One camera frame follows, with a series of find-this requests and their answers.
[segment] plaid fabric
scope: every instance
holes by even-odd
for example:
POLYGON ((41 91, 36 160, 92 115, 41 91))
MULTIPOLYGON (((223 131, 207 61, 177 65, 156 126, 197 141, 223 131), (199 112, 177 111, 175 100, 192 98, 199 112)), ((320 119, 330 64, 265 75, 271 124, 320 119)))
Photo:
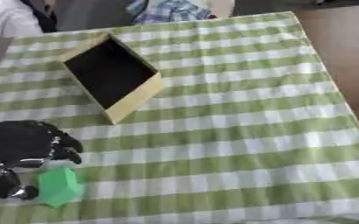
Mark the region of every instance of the plaid fabric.
POLYGON ((0 63, 0 121, 22 119, 86 150, 81 165, 22 178, 65 164, 86 191, 58 209, 0 200, 0 223, 359 223, 314 218, 359 214, 359 123, 290 12, 16 39, 0 63), (103 32, 165 82, 115 126, 55 62, 103 32))
POLYGON ((145 10, 145 0, 135 0, 127 7, 132 15, 138 15, 133 24, 153 24, 179 21, 202 20, 209 17, 211 11, 203 9, 187 0, 165 0, 145 10))

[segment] green block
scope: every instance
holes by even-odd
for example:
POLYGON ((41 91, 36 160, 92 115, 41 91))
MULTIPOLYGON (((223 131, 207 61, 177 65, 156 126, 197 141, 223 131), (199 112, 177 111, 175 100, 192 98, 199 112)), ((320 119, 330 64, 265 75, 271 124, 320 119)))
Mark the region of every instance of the green block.
POLYGON ((55 168, 39 175, 39 198, 51 207, 66 204, 81 193, 76 174, 69 168, 55 168))

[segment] blue plaid shirt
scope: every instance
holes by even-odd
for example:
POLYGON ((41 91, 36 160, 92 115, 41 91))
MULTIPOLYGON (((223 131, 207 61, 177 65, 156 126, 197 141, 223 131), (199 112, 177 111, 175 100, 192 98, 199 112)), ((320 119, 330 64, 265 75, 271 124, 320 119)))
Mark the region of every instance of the blue plaid shirt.
POLYGON ((135 0, 127 11, 136 16, 134 24, 166 23, 207 19, 211 10, 201 8, 187 0, 165 0, 146 10, 148 1, 135 0))

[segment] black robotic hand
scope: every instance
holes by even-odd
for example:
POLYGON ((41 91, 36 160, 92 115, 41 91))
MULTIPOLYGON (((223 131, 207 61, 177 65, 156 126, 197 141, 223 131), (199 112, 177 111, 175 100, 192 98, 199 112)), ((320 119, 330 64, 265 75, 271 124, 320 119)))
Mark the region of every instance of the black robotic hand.
POLYGON ((38 189, 22 186, 14 167, 37 168, 47 160, 81 163, 81 143, 46 122, 0 122, 0 198, 29 200, 38 189))

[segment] open box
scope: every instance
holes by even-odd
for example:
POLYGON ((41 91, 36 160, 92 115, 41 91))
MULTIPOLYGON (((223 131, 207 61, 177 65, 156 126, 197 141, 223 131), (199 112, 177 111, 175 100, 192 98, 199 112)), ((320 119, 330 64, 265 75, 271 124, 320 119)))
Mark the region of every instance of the open box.
POLYGON ((163 88, 158 70, 109 34, 81 43, 60 62, 113 124, 163 88))

